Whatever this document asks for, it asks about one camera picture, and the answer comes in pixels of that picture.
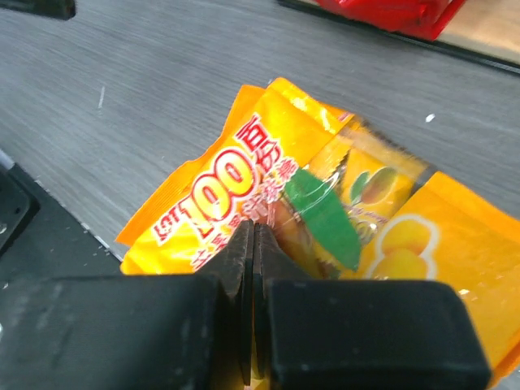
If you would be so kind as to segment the red fruit candy bag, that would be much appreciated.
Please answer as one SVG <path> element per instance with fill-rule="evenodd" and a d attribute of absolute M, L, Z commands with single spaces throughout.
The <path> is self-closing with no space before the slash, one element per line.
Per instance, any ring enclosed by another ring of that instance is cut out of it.
<path fill-rule="evenodd" d="M 320 8 L 348 20 L 434 41 L 465 0 L 318 0 Z"/>

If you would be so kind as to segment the orange candy bag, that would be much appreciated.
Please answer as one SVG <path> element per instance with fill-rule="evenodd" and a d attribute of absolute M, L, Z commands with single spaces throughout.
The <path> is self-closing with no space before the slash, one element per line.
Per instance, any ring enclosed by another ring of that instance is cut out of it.
<path fill-rule="evenodd" d="M 121 271 L 193 273 L 245 220 L 313 277 L 449 284 L 492 382 L 518 366 L 518 220 L 284 78 L 241 87 L 217 141 L 131 217 Z"/>

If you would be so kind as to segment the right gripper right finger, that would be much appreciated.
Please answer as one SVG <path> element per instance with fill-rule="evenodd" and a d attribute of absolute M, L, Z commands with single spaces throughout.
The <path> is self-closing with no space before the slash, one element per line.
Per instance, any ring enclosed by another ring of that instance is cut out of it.
<path fill-rule="evenodd" d="M 484 389 L 492 370 L 459 296 L 425 280 L 321 280 L 253 234 L 257 374 L 270 389 Z"/>

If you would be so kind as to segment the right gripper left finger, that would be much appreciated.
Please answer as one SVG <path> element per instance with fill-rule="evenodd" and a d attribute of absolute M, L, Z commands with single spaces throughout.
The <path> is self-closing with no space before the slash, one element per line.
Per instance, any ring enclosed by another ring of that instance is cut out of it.
<path fill-rule="evenodd" d="M 197 272 L 11 281 L 4 389 L 242 389 L 251 380 L 253 224 Z"/>

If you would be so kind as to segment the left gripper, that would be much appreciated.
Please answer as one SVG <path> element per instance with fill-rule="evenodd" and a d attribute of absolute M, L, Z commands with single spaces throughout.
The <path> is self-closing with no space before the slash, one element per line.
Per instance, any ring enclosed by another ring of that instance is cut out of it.
<path fill-rule="evenodd" d="M 76 16 L 75 0 L 0 0 L 1 8 L 54 20 Z"/>

